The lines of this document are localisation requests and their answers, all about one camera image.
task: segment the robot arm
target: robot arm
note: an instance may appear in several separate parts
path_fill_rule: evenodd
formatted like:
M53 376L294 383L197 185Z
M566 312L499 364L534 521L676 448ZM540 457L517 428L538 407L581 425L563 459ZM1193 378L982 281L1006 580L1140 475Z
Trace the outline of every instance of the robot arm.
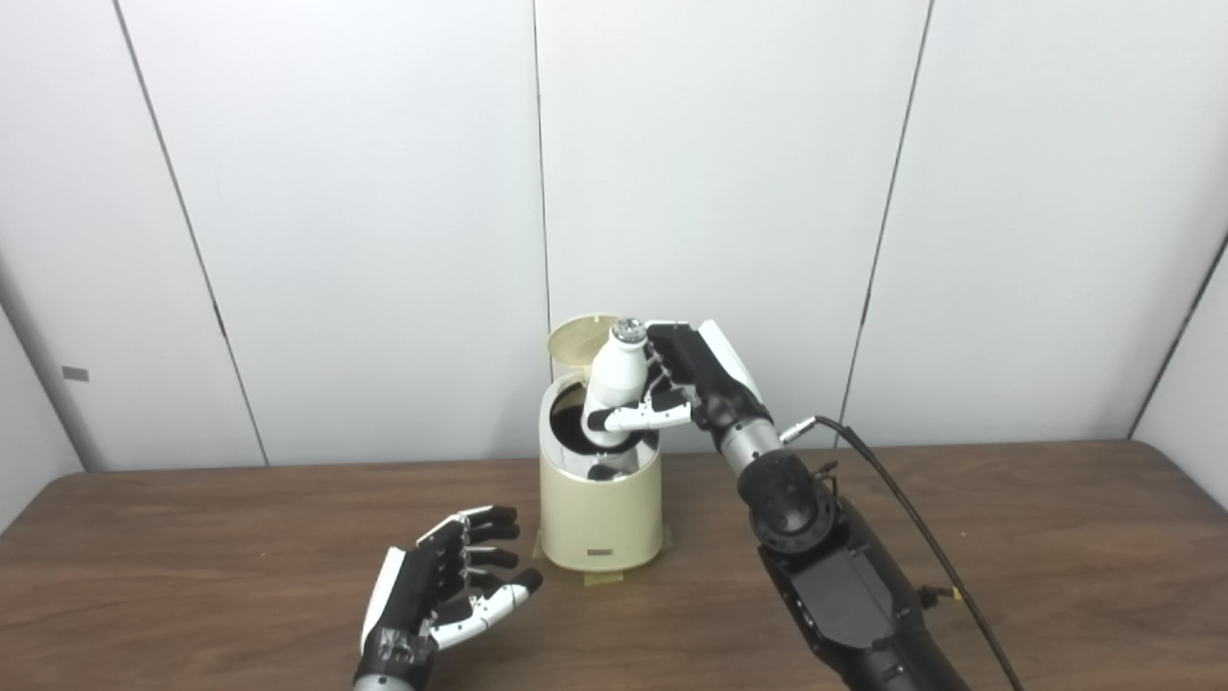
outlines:
M481 507L443 519L413 550L389 547L362 625L355 691L422 691L436 652L523 605L542 574L529 568L503 582L479 567L516 568L516 554L476 546L518 535L516 509ZM483 594L453 599L468 588Z
M785 448L716 324L650 322L647 339L646 356L658 361L670 388L647 392L634 409L594 411L587 425L655 430L682 419L712 436L738 475L772 584L810 650L849 689L968 691L926 631L916 589L835 484ZM796 436L795 428L786 439Z

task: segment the open lid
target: open lid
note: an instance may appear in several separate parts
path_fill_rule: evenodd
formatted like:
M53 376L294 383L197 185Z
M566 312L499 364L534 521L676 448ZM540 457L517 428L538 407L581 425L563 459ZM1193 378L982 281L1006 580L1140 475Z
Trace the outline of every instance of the open lid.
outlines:
M546 339L550 358L560 366L585 371L587 376L618 319L614 314L585 314L559 324Z

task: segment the black cable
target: black cable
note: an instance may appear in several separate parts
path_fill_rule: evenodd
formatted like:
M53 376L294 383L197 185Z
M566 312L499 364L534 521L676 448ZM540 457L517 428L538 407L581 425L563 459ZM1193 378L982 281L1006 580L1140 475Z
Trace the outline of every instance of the black cable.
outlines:
M883 468L883 463L878 460L874 452L861 441L861 437L857 437L857 433L853 432L851 427L842 426L831 419L820 416L815 416L814 422L834 430L836 434L847 442L853 450L861 454L861 458L866 459L874 471L878 473L878 476L883 479L887 488L895 496L895 501L904 507L909 518L912 519L914 525L916 525L917 530L921 531L921 536L925 538L926 544L930 545L930 550L933 551L936 557L938 557L938 563L941 563L943 571L947 572L947 577L950 578L950 583L959 590L964 603L968 605L968 611L973 614L973 620L976 621L976 626L981 630L981 635L985 636L985 642L990 644L990 649L993 650L993 657L997 658L998 664L1002 665L1002 673L1006 674L1007 681L1011 682L1011 687L1014 689L1014 691L1024 691L1023 682L1019 681L1019 676L1014 674L1014 668L1011 666L1011 660L1007 659L1006 650L1002 649L1002 644L998 642L997 636L995 636L993 630L990 628L989 620L985 619L985 615L981 612L981 608L977 606L973 594L968 590L968 585L964 584L964 579L959 577L959 572L955 571L955 566L950 563L949 558L947 558L947 554L943 552L942 546L938 545L938 540L933 536L933 533L930 533L930 528L925 524L921 514L917 513L912 502L910 502L904 495L904 491L900 490L900 486L895 484L895 479L892 477L892 474Z

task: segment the wooden table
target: wooden table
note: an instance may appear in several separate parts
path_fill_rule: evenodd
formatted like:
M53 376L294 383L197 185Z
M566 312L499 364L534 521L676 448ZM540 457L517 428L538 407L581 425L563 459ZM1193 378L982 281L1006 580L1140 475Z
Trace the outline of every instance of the wooden table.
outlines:
M916 584L932 556L872 473L836 458ZM1033 691L1228 689L1228 517L1127 442L885 449ZM0 536L0 689L349 689L388 545L456 509L521 509L545 585L443 653L438 691L840 689L754 554L716 457L667 458L673 547L619 584L528 562L534 461L76 475ZM963 606L930 628L1006 689Z

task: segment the white wall panel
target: white wall panel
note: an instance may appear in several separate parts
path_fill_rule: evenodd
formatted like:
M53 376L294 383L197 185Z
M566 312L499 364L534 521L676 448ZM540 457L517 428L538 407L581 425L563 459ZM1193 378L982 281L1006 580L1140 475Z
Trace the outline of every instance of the white wall panel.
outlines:
M48 482L81 464L0 309L0 533Z
M1135 439L1168 455L1228 507L1228 269L1219 269L1190 318Z
M263 463L109 2L0 4L0 290L93 468Z
M529 0L125 0L270 463L529 455Z
M1127 434L1228 227L1228 4L938 2L846 422Z
M925 2L537 5L551 320L716 318L777 422L835 416Z

